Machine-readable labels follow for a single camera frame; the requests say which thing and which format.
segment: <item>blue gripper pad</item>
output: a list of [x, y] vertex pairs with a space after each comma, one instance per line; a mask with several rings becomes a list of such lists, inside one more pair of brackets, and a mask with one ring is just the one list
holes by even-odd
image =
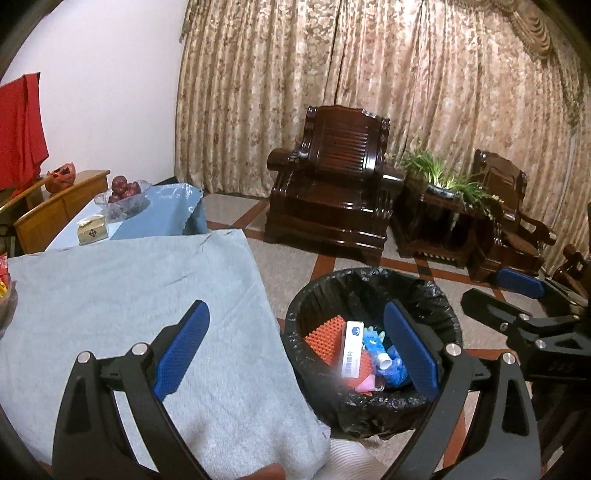
[[501, 288], [521, 293], [531, 299], [539, 299], [546, 293], [540, 279], [529, 277], [509, 268], [501, 268], [497, 272], [496, 282]]
[[434, 401], [439, 394], [439, 366], [400, 307], [393, 302], [384, 308], [384, 329], [417, 391]]
[[181, 320], [181, 328], [156, 367], [154, 394], [164, 401], [175, 393], [209, 328], [209, 308], [196, 301]]

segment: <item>wooden dresser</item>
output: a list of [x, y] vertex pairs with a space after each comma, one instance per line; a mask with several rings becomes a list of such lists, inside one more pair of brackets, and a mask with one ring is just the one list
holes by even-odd
[[14, 222], [26, 254], [43, 252], [58, 233], [99, 193], [109, 189], [109, 170], [76, 173], [74, 185], [49, 197]]

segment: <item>dark wooden chair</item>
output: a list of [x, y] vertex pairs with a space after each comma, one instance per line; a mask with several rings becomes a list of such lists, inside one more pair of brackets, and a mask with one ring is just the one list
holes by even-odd
[[344, 106], [309, 107], [301, 144], [276, 148], [265, 241], [294, 235], [361, 251], [378, 265], [404, 176], [385, 163], [390, 120]]
[[472, 174], [500, 201], [489, 202], [492, 219], [475, 222], [475, 249], [468, 263], [470, 278], [487, 281], [504, 267], [537, 275], [544, 262], [543, 244], [554, 245], [556, 235], [521, 210], [526, 174], [506, 158], [482, 150], [476, 150]]
[[[587, 205], [589, 218], [589, 253], [591, 254], [591, 203]], [[584, 258], [581, 252], [572, 245], [564, 247], [563, 255], [566, 262], [559, 266], [552, 280], [571, 289], [583, 298], [591, 297], [591, 257]]]

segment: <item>beige patterned curtain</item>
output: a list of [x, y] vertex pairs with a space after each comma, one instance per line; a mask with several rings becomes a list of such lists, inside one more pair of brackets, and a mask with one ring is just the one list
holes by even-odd
[[327, 91], [339, 0], [192, 0], [178, 91], [175, 175], [266, 196], [269, 152], [295, 146]]
[[389, 151], [420, 142], [458, 171], [476, 148], [529, 176], [525, 210], [588, 251], [591, 93], [562, 32], [530, 0], [201, 0], [187, 15], [177, 177], [262, 196], [268, 153], [308, 105], [391, 119]]

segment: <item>black garbage bag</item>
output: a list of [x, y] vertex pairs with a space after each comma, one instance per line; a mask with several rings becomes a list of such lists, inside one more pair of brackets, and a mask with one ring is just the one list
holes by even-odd
[[373, 326], [382, 330], [386, 303], [398, 299], [418, 323], [429, 325], [443, 343], [462, 346], [462, 331], [437, 285], [387, 268], [332, 272], [310, 282], [295, 296], [281, 338], [310, 407], [331, 427], [333, 435], [353, 439], [379, 435], [387, 440], [416, 428], [427, 412], [428, 399], [412, 385], [372, 396], [359, 394], [345, 386], [338, 372], [304, 341], [309, 333], [337, 315], [355, 320], [349, 308], [351, 292], [369, 313]]

